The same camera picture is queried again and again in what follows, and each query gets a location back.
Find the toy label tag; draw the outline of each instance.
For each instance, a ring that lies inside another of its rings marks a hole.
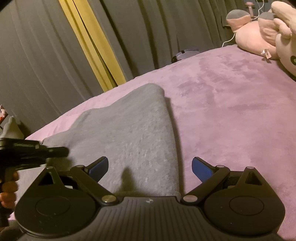
[[[270,54],[270,52],[269,52],[268,49],[264,49],[264,50],[261,52],[261,55],[263,55],[263,54],[265,54],[265,57],[266,57],[267,59],[271,58],[271,54]]]

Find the finger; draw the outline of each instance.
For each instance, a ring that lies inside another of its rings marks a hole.
[[[3,192],[16,192],[18,190],[18,186],[16,182],[6,182],[2,185]]]
[[[16,182],[16,181],[19,180],[19,178],[20,178],[20,177],[19,177],[18,173],[17,173],[17,172],[14,172],[14,173],[13,173],[13,181]]]
[[[3,192],[0,193],[0,202],[15,202],[17,200],[17,196],[15,193]]]
[[[1,202],[1,205],[5,208],[9,208],[9,209],[15,208],[14,202]]]

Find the pink blanket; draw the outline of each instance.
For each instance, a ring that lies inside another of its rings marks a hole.
[[[80,104],[28,139],[65,131],[83,111],[108,106],[146,83],[158,84],[170,99],[184,192],[200,184],[191,170],[195,156],[231,170],[254,166],[286,207],[279,234],[296,240],[296,83],[277,62],[236,45],[137,77]]]

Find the yellow curtain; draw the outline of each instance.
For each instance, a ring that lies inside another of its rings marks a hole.
[[[124,84],[124,74],[88,1],[59,2],[103,91]]]

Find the stuffed animal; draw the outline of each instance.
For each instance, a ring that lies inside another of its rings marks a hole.
[[[296,76],[295,8],[274,1],[268,12],[258,16],[258,21],[252,21],[250,14],[243,10],[232,10],[226,20],[241,49],[260,56],[267,49],[268,58],[280,59],[284,67]]]

